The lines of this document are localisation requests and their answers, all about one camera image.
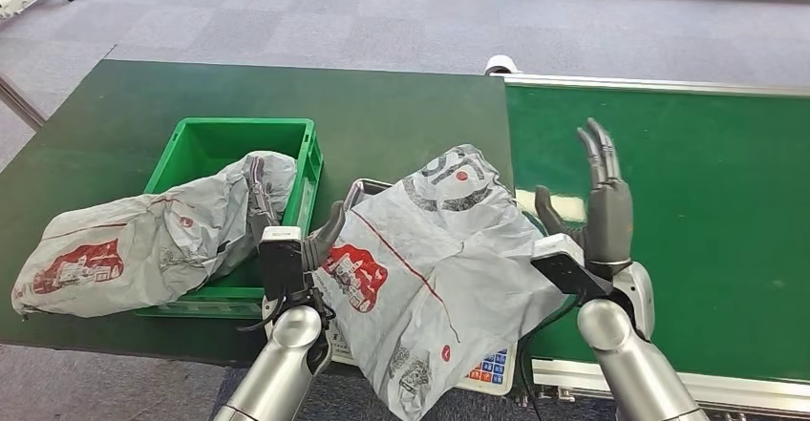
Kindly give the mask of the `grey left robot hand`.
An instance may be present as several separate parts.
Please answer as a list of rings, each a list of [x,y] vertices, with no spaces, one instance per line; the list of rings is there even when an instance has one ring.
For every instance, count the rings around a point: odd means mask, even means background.
[[[297,174],[296,161],[271,151],[247,154],[243,168],[248,185],[247,223],[252,240],[259,243],[265,229],[282,223],[286,215]],[[299,247],[293,242],[272,243],[265,262],[271,278],[301,275],[318,268],[328,257],[345,223],[342,201],[332,205],[330,217],[322,227],[302,239]]]

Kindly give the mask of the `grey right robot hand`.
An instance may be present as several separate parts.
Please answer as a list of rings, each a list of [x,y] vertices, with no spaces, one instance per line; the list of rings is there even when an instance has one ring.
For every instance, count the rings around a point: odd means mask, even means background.
[[[590,191],[586,223],[567,226],[552,206],[551,193],[544,186],[534,192],[534,206],[548,234],[566,234],[584,249],[586,268],[609,280],[631,265],[633,204],[628,184],[621,175],[615,144],[608,131],[594,118],[577,130],[589,166]]]

